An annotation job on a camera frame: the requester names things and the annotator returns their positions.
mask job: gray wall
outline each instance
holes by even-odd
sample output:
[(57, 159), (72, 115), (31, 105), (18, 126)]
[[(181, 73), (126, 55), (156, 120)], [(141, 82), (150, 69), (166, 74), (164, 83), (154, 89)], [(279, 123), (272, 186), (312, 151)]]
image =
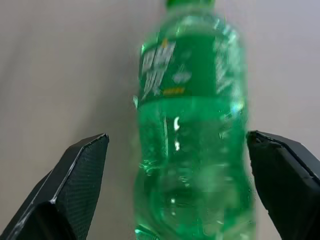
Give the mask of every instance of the gray wall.
[[(139, 159), (132, 95), (138, 47), (164, 0), (0, 1), (0, 231), (64, 150), (107, 132), (104, 179), (88, 239), (133, 237)], [(304, 143), (320, 134), (315, 0), (218, 0), (248, 52), (250, 128)], [(258, 240), (279, 236), (258, 200)]]

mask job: green bottle cap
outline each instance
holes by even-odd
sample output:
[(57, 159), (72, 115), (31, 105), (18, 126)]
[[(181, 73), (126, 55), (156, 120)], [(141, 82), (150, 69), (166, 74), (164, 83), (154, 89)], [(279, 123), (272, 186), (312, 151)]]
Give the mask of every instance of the green bottle cap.
[(181, 5), (181, 4), (211, 4), (214, 3), (215, 0), (166, 0), (166, 6), (168, 8), (175, 6), (175, 5)]

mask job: white wall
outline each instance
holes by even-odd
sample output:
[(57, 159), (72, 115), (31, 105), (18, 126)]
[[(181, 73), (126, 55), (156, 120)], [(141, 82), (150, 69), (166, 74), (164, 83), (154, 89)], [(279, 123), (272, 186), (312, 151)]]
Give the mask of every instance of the white wall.
[[(0, 231), (64, 150), (107, 132), (110, 145), (88, 239), (133, 237), (139, 143), (131, 98), (137, 51), (163, 0), (0, 1)], [(251, 129), (320, 156), (315, 0), (218, 0), (248, 52)], [(258, 203), (258, 240), (279, 239)]]

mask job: green label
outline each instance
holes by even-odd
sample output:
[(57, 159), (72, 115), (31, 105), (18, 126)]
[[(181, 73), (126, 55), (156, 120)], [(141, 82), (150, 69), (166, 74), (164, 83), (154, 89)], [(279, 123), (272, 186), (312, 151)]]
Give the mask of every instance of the green label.
[(227, 37), (165, 39), (141, 56), (139, 105), (163, 98), (230, 95), (239, 52)]

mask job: soda bottle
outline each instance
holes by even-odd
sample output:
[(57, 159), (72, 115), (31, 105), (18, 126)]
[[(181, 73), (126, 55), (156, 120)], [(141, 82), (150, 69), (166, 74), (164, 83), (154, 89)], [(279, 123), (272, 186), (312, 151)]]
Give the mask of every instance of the soda bottle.
[(137, 240), (253, 240), (244, 49), (211, 0), (167, 0), (141, 48)]

